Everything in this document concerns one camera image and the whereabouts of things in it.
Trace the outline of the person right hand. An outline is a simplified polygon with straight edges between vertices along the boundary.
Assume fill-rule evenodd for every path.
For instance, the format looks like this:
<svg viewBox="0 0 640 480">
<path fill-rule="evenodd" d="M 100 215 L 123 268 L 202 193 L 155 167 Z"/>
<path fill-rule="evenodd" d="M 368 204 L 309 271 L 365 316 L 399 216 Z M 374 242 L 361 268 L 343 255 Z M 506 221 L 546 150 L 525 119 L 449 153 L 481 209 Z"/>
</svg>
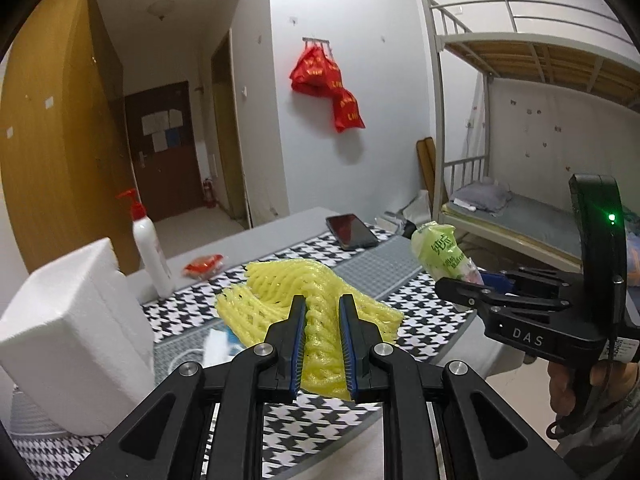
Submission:
<svg viewBox="0 0 640 480">
<path fill-rule="evenodd" d="M 561 364 L 550 363 L 548 375 L 552 411 L 560 416 L 569 415 L 576 403 L 576 396 L 570 388 L 570 370 Z M 590 372 L 590 384 L 603 389 L 605 406 L 624 400 L 638 382 L 638 378 L 638 363 L 614 362 L 611 368 L 608 368 L 607 362 L 600 362 Z"/>
</svg>

